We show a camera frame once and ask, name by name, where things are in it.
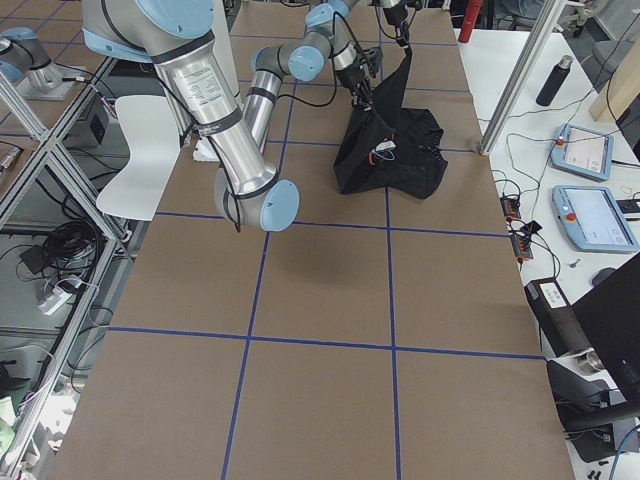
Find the tiled floor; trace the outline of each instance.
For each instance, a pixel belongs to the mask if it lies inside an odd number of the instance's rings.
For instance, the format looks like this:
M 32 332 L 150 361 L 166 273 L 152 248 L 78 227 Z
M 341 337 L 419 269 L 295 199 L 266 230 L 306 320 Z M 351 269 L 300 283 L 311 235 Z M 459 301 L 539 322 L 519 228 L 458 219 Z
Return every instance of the tiled floor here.
M 103 57 L 92 53 L 82 37 L 80 2 L 59 0 L 2 0 L 0 2 L 0 32 L 12 27 L 29 27 L 44 49 L 55 61 L 65 65 L 83 66 L 93 72 Z M 78 84 L 73 87 L 79 90 Z M 46 127 L 51 128 L 68 102 L 29 101 L 29 105 Z M 3 135 L 28 136 L 25 128 L 0 102 L 0 132 Z
M 243 4 L 242 85 L 305 13 Z M 389 74 L 399 48 L 372 10 L 350 18 Z M 440 189 L 338 194 L 343 91 L 278 102 L 265 157 L 302 196 L 285 232 L 236 234 L 213 165 L 184 153 L 51 478 L 573 478 L 449 19 L 412 32 L 405 100 L 445 129 Z M 321 100 L 330 82 L 285 88 Z

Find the brown cardboard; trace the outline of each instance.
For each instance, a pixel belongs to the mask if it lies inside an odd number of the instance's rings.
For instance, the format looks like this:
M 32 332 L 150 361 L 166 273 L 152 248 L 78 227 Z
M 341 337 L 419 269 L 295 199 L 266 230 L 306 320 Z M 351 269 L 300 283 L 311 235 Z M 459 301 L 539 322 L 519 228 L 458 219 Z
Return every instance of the brown cardboard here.
M 544 361 L 398 353 L 403 479 L 569 480 Z
M 238 235 L 223 220 L 156 217 L 113 324 L 246 334 L 264 235 Z
M 107 337 L 47 478 L 219 478 L 244 342 Z
M 399 345 L 540 355 L 509 239 L 391 237 Z
M 229 480 L 396 478 L 389 352 L 254 342 L 249 355 Z
M 272 235 L 256 335 L 388 345 L 381 230 L 295 225 Z

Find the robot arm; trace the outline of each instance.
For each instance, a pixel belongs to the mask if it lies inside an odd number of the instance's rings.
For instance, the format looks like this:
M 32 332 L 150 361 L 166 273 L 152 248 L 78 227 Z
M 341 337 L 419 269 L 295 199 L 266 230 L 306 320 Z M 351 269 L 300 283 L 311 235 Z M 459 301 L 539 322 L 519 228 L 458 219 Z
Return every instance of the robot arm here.
M 62 73 L 51 61 L 33 30 L 26 27 L 0 32 L 0 71 L 11 83 L 25 76 L 41 91 L 52 90 L 62 84 Z
M 213 55 L 211 0 L 84 0 L 87 46 L 104 55 L 153 63 L 221 158 L 214 184 L 221 213 L 267 231 L 285 229 L 297 212 L 295 185 L 278 180 Z

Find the blue tape line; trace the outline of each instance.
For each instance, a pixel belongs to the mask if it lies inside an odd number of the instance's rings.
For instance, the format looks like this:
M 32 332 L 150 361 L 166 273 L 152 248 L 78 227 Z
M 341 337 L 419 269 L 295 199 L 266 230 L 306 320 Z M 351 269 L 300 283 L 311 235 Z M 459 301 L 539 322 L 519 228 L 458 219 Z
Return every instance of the blue tape line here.
M 455 230 L 433 230 L 410 227 L 391 227 L 394 232 L 436 233 L 440 235 L 462 235 L 469 237 L 509 238 L 508 233 L 462 232 Z
M 346 223 L 320 223 L 320 222 L 303 222 L 296 220 L 295 225 L 309 227 L 335 227 L 335 228 L 359 228 L 363 230 L 386 230 L 386 227 L 376 227 L 375 225 L 349 225 Z
M 393 380 L 393 422 L 396 444 L 396 478 L 402 480 L 402 449 L 400 444 L 400 398 L 398 395 L 398 355 L 396 346 L 395 295 L 393 290 L 393 253 L 391 243 L 391 206 L 389 187 L 384 188 L 387 217 L 387 270 L 389 278 L 389 319 L 391 323 L 391 374 Z
M 175 335 L 178 337 L 204 337 L 204 338 L 221 338 L 225 340 L 246 340 L 246 335 L 234 335 L 232 333 L 214 333 L 214 332 L 196 332 L 190 330 L 164 330 L 158 328 L 141 328 L 141 327 L 114 327 L 109 326 L 107 329 L 111 332 L 126 333 L 149 333 L 152 335 Z
M 197 213 L 180 213 L 180 212 L 156 212 L 156 215 L 163 217 L 184 217 L 184 218 L 203 218 L 207 220 L 224 220 L 220 215 L 204 215 Z M 305 222 L 295 220 L 294 225 L 309 227 L 333 227 L 333 228 L 355 228 L 363 230 L 387 230 L 392 232 L 412 232 L 412 233 L 433 233 L 437 235 L 461 235 L 471 237 L 490 237 L 490 238 L 509 238 L 507 233 L 486 233 L 486 232 L 462 232 L 455 230 L 436 230 L 429 228 L 411 228 L 411 227 L 383 227 L 376 225 L 351 225 L 347 223 L 321 223 L 321 222 Z
M 227 436 L 227 447 L 224 453 L 224 463 L 222 464 L 221 479 L 227 478 L 229 469 L 229 460 L 231 458 L 231 448 L 233 446 L 233 435 L 236 429 L 236 421 L 238 420 L 238 409 L 240 408 L 240 397 L 242 396 L 242 387 L 244 386 L 244 375 L 247 370 L 247 362 L 249 360 L 249 348 L 251 347 L 251 334 L 258 310 L 258 300 L 260 297 L 260 288 L 262 286 L 262 275 L 267 260 L 267 252 L 269 250 L 269 238 L 271 234 L 267 232 L 264 236 L 264 245 L 262 248 L 262 259 L 260 261 L 260 269 L 258 270 L 258 280 L 256 282 L 256 290 L 253 296 L 253 306 L 251 307 L 251 319 L 249 320 L 249 328 L 247 329 L 247 337 L 244 345 L 244 353 L 242 354 L 242 365 L 240 366 L 240 377 L 238 378 L 238 387 L 236 389 L 236 398 L 233 403 L 233 413 L 231 415 L 231 425 L 229 426 L 229 434 Z
M 446 348 L 396 347 L 400 352 L 433 353 L 437 355 L 455 355 L 463 357 L 510 358 L 515 360 L 545 360 L 542 355 L 522 353 L 476 352 L 472 350 L 449 350 Z
M 5 20 L 7 20 L 9 18 L 13 18 L 13 14 L 16 13 L 18 10 L 20 10 L 20 8 L 22 8 L 24 6 L 24 4 L 27 3 L 28 1 L 29 0 L 23 0 L 22 3 L 20 5 L 18 5 L 16 8 L 14 8 L 13 10 L 11 10 L 6 17 L 0 18 L 0 24 L 2 24 Z
M 204 213 L 156 212 L 161 217 L 206 218 L 208 220 L 225 220 L 222 215 L 205 215 Z
M 317 345 L 322 347 L 338 347 L 338 348 L 356 348 L 366 350 L 391 351 L 391 345 L 378 345 L 374 343 L 353 343 L 353 342 L 336 342 L 331 340 L 313 340 L 304 338 L 285 338 L 285 337 L 267 337 L 267 336 L 251 336 L 239 335 L 233 333 L 216 333 L 216 332 L 198 332 L 193 330 L 172 330 L 162 328 L 143 328 L 143 327 L 123 327 L 109 326 L 109 331 L 120 333 L 142 333 L 148 335 L 169 335 L 178 337 L 201 337 L 201 338 L 218 338 L 223 340 L 241 340 L 256 341 L 264 343 L 287 343 L 293 345 Z M 434 355 L 453 355 L 465 357 L 489 357 L 489 358 L 507 358 L 516 360 L 544 360 L 541 355 L 527 355 L 520 353 L 499 353 L 499 352 L 481 352 L 473 350 L 453 350 L 446 348 L 428 348 L 428 347 L 403 347 L 397 345 L 395 347 L 400 352 L 411 353 L 427 353 Z
M 360 348 L 365 350 L 384 350 L 390 351 L 388 345 L 376 345 L 374 343 L 350 343 L 350 342 L 332 342 L 328 340 L 306 340 L 303 338 L 280 338 L 280 337 L 251 337 L 254 342 L 267 343 L 286 343 L 290 345 L 316 345 L 320 347 L 342 347 L 342 348 Z

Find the label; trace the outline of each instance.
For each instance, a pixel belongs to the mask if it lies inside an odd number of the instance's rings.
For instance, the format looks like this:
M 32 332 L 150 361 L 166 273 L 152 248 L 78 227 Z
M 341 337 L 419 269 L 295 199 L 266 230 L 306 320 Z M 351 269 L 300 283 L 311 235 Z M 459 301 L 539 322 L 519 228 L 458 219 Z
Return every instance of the label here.
M 560 293 L 560 290 L 558 290 L 558 286 L 555 283 L 541 283 L 540 290 L 542 291 L 544 298 L 547 299 L 547 303 L 549 303 L 549 306 L 551 308 L 560 308 L 567 306 L 567 302 L 565 302 L 564 298 L 562 298 L 562 294 Z
M 224 90 L 213 68 L 204 67 L 192 73 L 178 73 L 178 89 L 191 110 L 202 107 L 223 97 Z

